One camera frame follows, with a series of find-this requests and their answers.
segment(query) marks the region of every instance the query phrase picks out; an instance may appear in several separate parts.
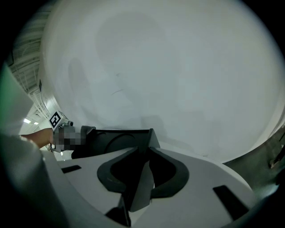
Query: white panel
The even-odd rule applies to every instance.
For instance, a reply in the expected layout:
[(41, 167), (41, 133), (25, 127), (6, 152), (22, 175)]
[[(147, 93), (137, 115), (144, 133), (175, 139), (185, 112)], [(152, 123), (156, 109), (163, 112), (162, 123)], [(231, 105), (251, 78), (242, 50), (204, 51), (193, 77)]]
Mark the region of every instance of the white panel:
[(42, 59), (75, 125), (154, 128), (162, 148), (221, 162), (263, 143), (284, 108), (281, 53), (240, 2), (64, 0)]

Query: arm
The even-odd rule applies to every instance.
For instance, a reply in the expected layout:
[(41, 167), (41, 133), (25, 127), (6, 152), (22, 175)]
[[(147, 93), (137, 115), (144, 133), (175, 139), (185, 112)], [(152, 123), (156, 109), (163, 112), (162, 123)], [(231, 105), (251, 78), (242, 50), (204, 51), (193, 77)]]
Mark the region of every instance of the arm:
[(35, 133), (24, 134), (21, 136), (32, 140), (34, 143), (37, 144), (39, 148), (42, 148), (49, 143), (53, 143), (53, 130), (51, 128), (45, 128)]

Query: ceiling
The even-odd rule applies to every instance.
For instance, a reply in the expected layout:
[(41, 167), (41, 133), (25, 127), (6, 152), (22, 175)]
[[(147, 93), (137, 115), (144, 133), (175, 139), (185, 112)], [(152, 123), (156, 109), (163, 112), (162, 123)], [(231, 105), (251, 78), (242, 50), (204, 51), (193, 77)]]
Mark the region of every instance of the ceiling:
[(12, 51), (7, 58), (7, 63), (16, 80), (34, 102), (27, 116), (31, 123), (23, 124), (22, 134), (37, 131), (38, 126), (33, 123), (41, 123), (49, 118), (49, 112), (42, 101), (38, 85), (38, 71), (40, 66), (41, 38), (54, 3), (55, 1), (48, 2), (26, 23), (16, 38)]

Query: ceiling light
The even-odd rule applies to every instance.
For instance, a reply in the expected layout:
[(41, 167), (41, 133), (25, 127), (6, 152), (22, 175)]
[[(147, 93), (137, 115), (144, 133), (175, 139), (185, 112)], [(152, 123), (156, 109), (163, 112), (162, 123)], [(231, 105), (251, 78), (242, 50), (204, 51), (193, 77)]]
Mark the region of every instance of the ceiling light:
[(25, 123), (30, 123), (31, 121), (29, 121), (28, 119), (24, 119)]

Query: black slot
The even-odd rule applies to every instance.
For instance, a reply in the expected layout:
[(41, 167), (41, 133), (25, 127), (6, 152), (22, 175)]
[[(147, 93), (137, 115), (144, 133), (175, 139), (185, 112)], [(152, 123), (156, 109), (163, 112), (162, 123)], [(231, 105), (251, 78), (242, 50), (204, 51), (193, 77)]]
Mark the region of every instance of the black slot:
[(69, 166), (69, 167), (66, 167), (66, 168), (62, 168), (61, 170), (62, 170), (63, 173), (69, 173), (69, 172), (75, 171), (77, 169), (81, 169), (81, 167), (78, 166), (78, 165), (75, 165), (75, 166)]
[(219, 197), (220, 201), (227, 209), (228, 213), (233, 220), (237, 220), (245, 213), (248, 209), (240, 202), (240, 200), (228, 189), (227, 186), (222, 185), (213, 188), (216, 195)]

